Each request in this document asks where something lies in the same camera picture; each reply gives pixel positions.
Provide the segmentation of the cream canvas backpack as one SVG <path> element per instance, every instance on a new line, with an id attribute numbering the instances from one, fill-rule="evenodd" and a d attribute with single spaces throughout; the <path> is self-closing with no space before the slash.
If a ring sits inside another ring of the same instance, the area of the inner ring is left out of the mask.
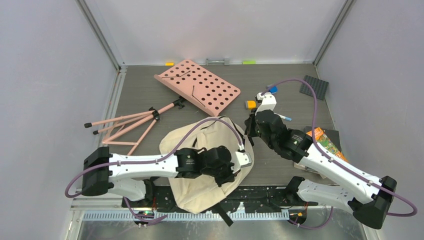
<path id="1" fill-rule="evenodd" d="M 233 221 L 221 201 L 232 193 L 252 170 L 237 172 L 233 153 L 243 143 L 246 154 L 254 159 L 253 145 L 246 142 L 242 128 L 228 116 L 208 117 L 170 131 L 160 142 L 161 154 L 176 149 L 183 158 L 183 177 L 170 178 L 176 206 L 192 214 L 215 211 L 227 226 Z"/>

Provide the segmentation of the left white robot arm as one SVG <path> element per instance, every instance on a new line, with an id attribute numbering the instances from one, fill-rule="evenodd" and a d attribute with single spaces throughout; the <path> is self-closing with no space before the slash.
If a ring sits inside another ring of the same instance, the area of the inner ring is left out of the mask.
<path id="1" fill-rule="evenodd" d="M 225 146 L 209 150 L 182 148 L 166 155 L 128 156 L 99 147 L 83 161 L 81 194 L 101 196 L 108 192 L 148 207 L 153 193 L 137 178 L 164 177 L 195 179 L 213 177 L 218 186 L 233 182 L 247 159 Z"/>

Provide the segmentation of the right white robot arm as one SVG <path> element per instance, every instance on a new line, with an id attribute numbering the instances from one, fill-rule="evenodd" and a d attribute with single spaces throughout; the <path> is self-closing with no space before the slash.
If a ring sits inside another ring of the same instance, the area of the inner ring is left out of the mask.
<path id="1" fill-rule="evenodd" d="M 314 202 L 335 207 L 352 214 L 363 225 L 381 229 L 397 182 L 390 176 L 379 178 L 363 172 L 314 144 L 310 135 L 287 128 L 272 110 L 252 112 L 244 121 L 249 141 L 261 138 L 280 157 L 314 169 L 336 183 L 335 186 L 294 176 L 285 188 L 285 198 L 291 205 Z"/>

